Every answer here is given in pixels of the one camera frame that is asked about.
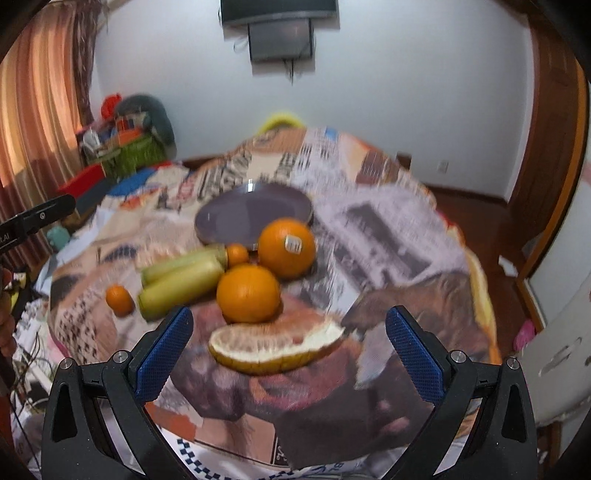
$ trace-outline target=small orange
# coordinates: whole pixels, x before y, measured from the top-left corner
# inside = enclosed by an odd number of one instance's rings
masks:
[[[228,245],[226,247],[226,253],[228,255],[228,268],[232,268],[243,263],[248,263],[250,260],[248,250],[244,245],[241,244]]]
[[[228,322],[261,323],[278,313],[281,287],[266,268],[239,265],[217,284],[216,300]]]
[[[259,237],[257,250],[261,265],[285,280],[301,277],[316,258],[314,235],[293,218],[270,223]]]
[[[121,285],[111,285],[107,288],[105,300],[118,317],[125,317],[135,310],[134,299]]]

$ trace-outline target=wooden door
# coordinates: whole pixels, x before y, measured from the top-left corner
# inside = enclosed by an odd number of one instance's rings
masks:
[[[530,17],[530,25],[534,109],[523,165],[509,203],[522,244],[548,225],[572,162],[580,168],[583,149],[577,145],[577,123],[587,121],[587,81],[573,52],[545,19]]]

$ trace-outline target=clutter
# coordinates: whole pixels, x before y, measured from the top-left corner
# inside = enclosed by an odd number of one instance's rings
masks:
[[[115,107],[122,100],[120,93],[109,95],[103,101],[103,105],[100,107],[100,114],[103,120],[113,120],[115,116]]]
[[[14,338],[23,350],[33,351],[37,332],[47,320],[48,307],[46,299],[36,299],[25,305],[14,333]],[[15,353],[15,360],[20,360],[18,354],[19,352]]]
[[[56,225],[46,233],[46,237],[51,247],[56,252],[59,252],[70,241],[70,232],[61,225]]]
[[[11,315],[16,319],[22,315],[25,305],[37,298],[31,289],[31,279],[26,271],[14,272],[12,280],[0,290],[0,294],[10,298]]]
[[[143,167],[166,160],[164,150],[151,135],[140,135],[135,139],[124,136],[124,140],[125,145],[100,158],[105,175],[112,180],[125,179]]]
[[[97,151],[100,148],[101,143],[99,134],[92,128],[89,128],[82,136],[82,146],[91,153]]]
[[[60,186],[57,193],[70,194],[76,199],[76,209],[71,216],[79,219],[99,205],[112,186],[113,180],[107,178],[100,164],[95,164]]]
[[[513,350],[519,352],[535,337],[535,326],[531,320],[526,320],[513,340]]]
[[[124,147],[142,136],[142,125],[145,117],[145,113],[138,113],[117,118],[115,126],[117,127],[117,139],[120,147]]]
[[[517,275],[519,274],[517,268],[515,268],[515,265],[511,263],[509,260],[507,260],[505,257],[499,256],[499,265],[505,272],[505,276],[517,278]]]
[[[164,161],[152,165],[151,167],[143,168],[131,177],[121,180],[117,185],[110,189],[109,195],[112,197],[127,197],[144,186],[148,178],[150,178],[156,170],[159,168],[166,168],[170,165],[172,165],[171,162]]]
[[[157,98],[141,94],[131,95],[121,100],[115,107],[115,117],[122,117],[137,113],[147,113],[141,128],[151,133],[164,146],[174,144],[173,126],[164,109],[164,105]]]

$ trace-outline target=television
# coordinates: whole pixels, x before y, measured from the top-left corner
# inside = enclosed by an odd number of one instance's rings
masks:
[[[222,0],[224,26],[337,15],[337,0]]]

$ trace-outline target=white wall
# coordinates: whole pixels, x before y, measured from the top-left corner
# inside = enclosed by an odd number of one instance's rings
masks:
[[[95,55],[95,62],[92,67],[92,78],[90,80],[91,88],[89,91],[90,97],[90,108],[92,110],[92,115],[95,119],[100,118],[100,107],[102,106],[103,100],[105,96],[103,94],[103,89],[100,86],[100,78],[99,78],[99,69],[96,65],[96,55]]]
[[[585,165],[564,222],[542,263],[530,279],[530,287],[546,324],[566,307],[591,273],[591,134]]]
[[[316,24],[316,58],[292,86],[282,64],[252,67],[248,49],[234,52],[219,0],[132,0],[99,34],[92,98],[159,97],[179,158],[233,148],[288,110],[308,125],[411,153],[424,182],[506,196],[531,115],[523,19],[496,0],[339,6],[340,28]],[[443,160],[446,175],[437,172]]]

